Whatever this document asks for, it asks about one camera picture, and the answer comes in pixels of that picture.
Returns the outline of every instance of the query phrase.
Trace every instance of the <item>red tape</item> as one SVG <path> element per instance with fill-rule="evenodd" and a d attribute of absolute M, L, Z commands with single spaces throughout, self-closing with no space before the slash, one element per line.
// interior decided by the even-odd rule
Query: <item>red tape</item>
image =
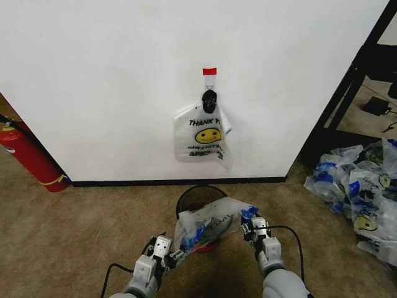
<path fill-rule="evenodd" d="M 215 68 L 203 68 L 203 76 L 215 76 L 216 75 L 216 67 Z"/>

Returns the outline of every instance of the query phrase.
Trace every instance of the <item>pile of plastic bags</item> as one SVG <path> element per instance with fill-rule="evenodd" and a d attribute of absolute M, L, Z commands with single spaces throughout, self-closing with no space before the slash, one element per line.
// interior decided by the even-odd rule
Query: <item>pile of plastic bags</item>
<path fill-rule="evenodd" d="M 397 141 L 334 149 L 305 187 L 353 221 L 359 248 L 397 266 Z"/>

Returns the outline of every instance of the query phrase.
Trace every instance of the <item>floor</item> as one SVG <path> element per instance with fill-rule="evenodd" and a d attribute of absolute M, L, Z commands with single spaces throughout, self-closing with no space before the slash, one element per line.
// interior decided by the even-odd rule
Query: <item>floor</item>
<path fill-rule="evenodd" d="M 338 126 L 338 130 L 345 132 L 360 133 L 378 138 L 397 138 L 396 129 L 382 133 L 391 123 L 397 121 L 397 114 L 376 116 L 364 112 L 361 108 L 371 99 L 372 96 L 389 101 L 389 107 L 397 112 L 397 99 L 387 95 L 391 83 L 372 81 L 366 77 L 363 85 L 359 89 L 352 104 L 348 108 L 344 118 Z"/>
<path fill-rule="evenodd" d="M 150 236 L 172 236 L 176 202 L 188 188 L 69 187 L 52 194 L 5 150 L 0 164 L 0 296 L 7 298 L 99 297 L 110 263 L 133 267 Z M 219 187 L 256 205 L 269 223 L 296 230 L 315 297 L 397 297 L 394 277 L 356 247 L 351 224 L 302 186 L 308 174 L 298 160 L 286 183 Z M 294 238 L 274 235 L 298 273 Z M 107 297 L 128 280 L 112 271 Z M 213 252 L 191 254 L 164 277 L 158 297 L 261 297 L 261 290 L 252 248 L 236 232 Z"/>

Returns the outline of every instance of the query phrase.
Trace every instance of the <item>plastic bag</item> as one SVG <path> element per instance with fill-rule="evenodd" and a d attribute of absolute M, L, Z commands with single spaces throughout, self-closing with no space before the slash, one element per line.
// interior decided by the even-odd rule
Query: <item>plastic bag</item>
<path fill-rule="evenodd" d="M 359 248 L 397 266 L 397 142 L 332 150 L 305 187 L 352 219 Z"/>
<path fill-rule="evenodd" d="M 397 266 L 397 202 L 377 194 L 371 204 L 357 204 L 352 209 L 357 246 Z"/>
<path fill-rule="evenodd" d="M 176 160 L 217 161 L 231 169 L 233 160 L 226 144 L 231 127 L 217 104 L 209 114 L 203 105 L 195 106 L 174 118 L 174 154 Z"/>
<path fill-rule="evenodd" d="M 241 216 L 254 217 L 258 209 L 250 204 L 224 197 L 195 211 L 179 213 L 175 227 L 174 249 L 193 252 L 239 229 Z"/>

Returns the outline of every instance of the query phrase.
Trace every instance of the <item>black hook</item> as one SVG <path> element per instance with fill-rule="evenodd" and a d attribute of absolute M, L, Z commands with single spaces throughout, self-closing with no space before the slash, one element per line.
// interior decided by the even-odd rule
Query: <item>black hook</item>
<path fill-rule="evenodd" d="M 207 114 L 213 113 L 216 107 L 217 97 L 218 96 L 216 95 L 216 92 L 211 89 L 204 92 L 202 98 L 204 112 L 206 112 Z"/>

